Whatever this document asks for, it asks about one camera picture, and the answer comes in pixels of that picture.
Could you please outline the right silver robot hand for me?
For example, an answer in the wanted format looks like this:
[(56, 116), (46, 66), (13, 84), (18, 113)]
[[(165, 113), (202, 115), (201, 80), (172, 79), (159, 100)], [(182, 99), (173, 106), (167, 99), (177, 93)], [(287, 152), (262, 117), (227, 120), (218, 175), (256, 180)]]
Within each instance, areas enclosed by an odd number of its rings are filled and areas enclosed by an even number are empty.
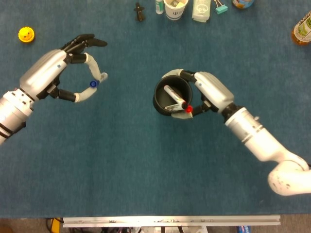
[(228, 120), (235, 112), (241, 109), (234, 103), (234, 95), (214, 75), (205, 71), (192, 72), (183, 69), (174, 69), (162, 76), (162, 80), (176, 76), (187, 82), (192, 82), (202, 95), (203, 104), (193, 109), (191, 113), (172, 113), (178, 119), (190, 119), (195, 115), (212, 110), (222, 114)]

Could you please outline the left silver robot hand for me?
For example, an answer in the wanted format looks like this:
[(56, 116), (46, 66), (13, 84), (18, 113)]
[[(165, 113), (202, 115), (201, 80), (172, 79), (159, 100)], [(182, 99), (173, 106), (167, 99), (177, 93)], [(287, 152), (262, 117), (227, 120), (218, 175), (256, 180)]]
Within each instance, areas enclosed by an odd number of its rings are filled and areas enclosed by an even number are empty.
[[(105, 47), (107, 42), (95, 38), (94, 34), (81, 34), (59, 49), (44, 54), (21, 78), (20, 89), (34, 101), (51, 96), (54, 99), (81, 102), (90, 98), (108, 74), (100, 72), (96, 60), (88, 53), (87, 47)], [(80, 93), (59, 89), (60, 75), (69, 64), (86, 64), (94, 78), (88, 88)]]

